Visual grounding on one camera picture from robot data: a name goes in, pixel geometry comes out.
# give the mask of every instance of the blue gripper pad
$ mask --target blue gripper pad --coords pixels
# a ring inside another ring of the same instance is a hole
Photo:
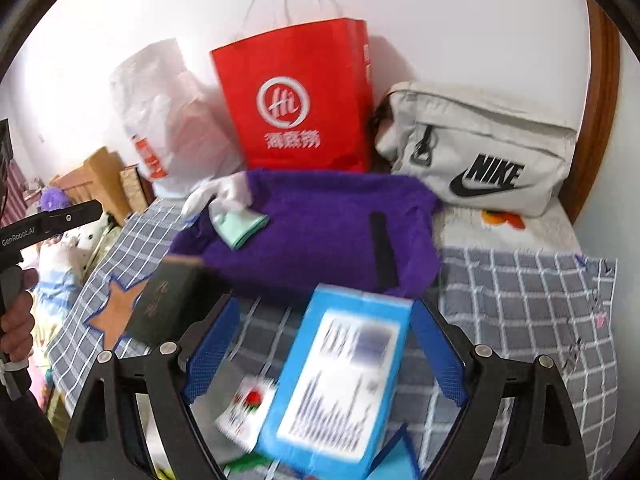
[[[456,405],[461,408],[468,399],[464,366],[421,301],[416,301],[411,309],[411,328],[443,395],[455,400]]]
[[[238,301],[231,298],[187,363],[188,378],[182,390],[187,404],[193,404],[209,389],[239,324],[240,307]]]

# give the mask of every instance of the checkered bedsheet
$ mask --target checkered bedsheet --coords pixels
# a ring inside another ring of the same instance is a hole
[[[155,202],[129,220],[117,243],[92,274],[68,319],[49,346],[56,387],[72,412],[92,363],[102,350],[102,335],[85,325],[107,300],[115,275],[129,286],[154,271],[182,227],[180,208]],[[462,327],[469,339],[485,343],[501,356],[532,361],[541,353],[564,368],[567,389],[582,430],[591,478],[609,468],[616,415],[616,359],[610,332],[616,264],[573,255],[512,254],[454,248],[441,250],[438,286],[430,291],[441,312]],[[242,325],[229,357],[249,374],[277,378],[302,319],[303,306],[241,300]],[[147,348],[123,339],[118,357]],[[504,438],[510,412],[505,401],[478,469],[488,479]],[[404,422],[422,468],[440,449],[458,413],[443,397],[429,365],[410,333],[385,437]],[[289,480],[294,473],[273,463],[231,480]]]
[[[156,200],[144,213],[129,219],[82,289],[62,329],[49,344],[47,354],[53,380],[65,395],[69,413],[73,413],[91,366],[103,350],[104,336],[88,327],[86,320],[107,301],[111,276],[128,288],[156,270],[171,241],[184,226],[180,211],[175,202]],[[118,357],[134,357],[145,351],[144,345],[130,338],[121,340],[115,349]]]
[[[582,430],[590,478],[609,468],[616,416],[616,359],[609,321],[616,264],[573,255],[441,250],[438,287],[430,291],[448,321],[474,343],[502,357],[532,362],[551,356],[563,374]],[[229,357],[248,374],[277,379],[296,336],[303,308],[242,300],[242,326]],[[504,439],[511,401],[498,412],[476,478],[488,480]],[[385,441],[404,422],[426,469],[458,414],[440,393],[413,333],[409,333]],[[231,474],[230,480],[290,480],[284,464]]]

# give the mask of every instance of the white blanket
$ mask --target white blanket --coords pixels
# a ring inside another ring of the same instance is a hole
[[[580,253],[580,244],[571,222],[556,197],[552,197],[546,211],[539,217],[520,217],[524,229],[514,227],[499,219],[483,218],[481,209],[445,205],[443,211],[433,218],[434,243],[436,247],[468,247],[494,249],[497,251],[519,251],[535,253]]]

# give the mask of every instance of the human hand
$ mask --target human hand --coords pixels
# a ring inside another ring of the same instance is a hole
[[[35,319],[31,315],[33,297],[27,292],[28,288],[38,283],[38,271],[27,269],[22,273],[22,289],[15,298],[14,304],[9,306],[4,316],[0,317],[0,328],[4,332],[0,339],[0,350],[7,354],[14,363],[23,361],[29,356],[33,347],[31,330],[35,326]]]

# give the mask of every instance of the white nike bag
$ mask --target white nike bag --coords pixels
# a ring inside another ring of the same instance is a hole
[[[444,202],[528,216],[568,175],[577,137],[539,104],[416,82],[391,88],[375,124],[392,173],[416,176]]]

